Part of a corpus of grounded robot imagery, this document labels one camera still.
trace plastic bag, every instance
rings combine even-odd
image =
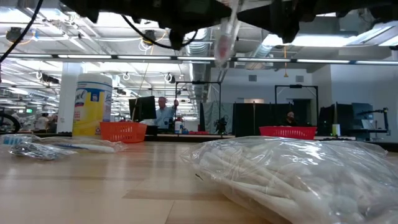
[[[9,149],[20,142],[34,142],[43,145],[53,145],[62,149],[87,150],[92,152],[115,153],[127,149],[123,142],[110,142],[100,139],[79,137],[48,137],[39,138],[33,134],[5,134],[0,136],[2,149]]]
[[[33,134],[3,134],[0,136],[0,147],[8,150],[21,142],[33,142],[37,139],[40,138]]]
[[[53,146],[43,146],[31,142],[20,142],[19,144],[13,145],[9,153],[16,156],[26,156],[42,160],[60,159],[65,156],[77,154],[77,152],[71,150],[60,149]]]
[[[48,137],[38,139],[35,142],[43,145],[53,145],[63,149],[78,149],[105,153],[115,153],[123,151],[129,147],[123,142],[110,142],[100,139],[79,137]]]
[[[204,181],[273,223],[398,223],[396,166],[360,142],[246,137],[182,154]]]

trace orange basket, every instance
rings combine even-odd
[[[102,140],[137,143],[145,139],[146,124],[134,122],[101,122]]]
[[[261,136],[313,140],[317,127],[260,127]]]

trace yellow label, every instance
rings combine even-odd
[[[110,120],[111,91],[87,86],[80,88],[78,83],[73,115],[74,136],[100,136],[100,122]]]

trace bicycle wheel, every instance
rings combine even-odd
[[[18,120],[13,116],[0,113],[0,134],[15,134],[21,128]]]

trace wooden tabletop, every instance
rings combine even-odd
[[[2,223],[267,223],[203,184],[180,159],[192,144],[37,161],[0,152]]]

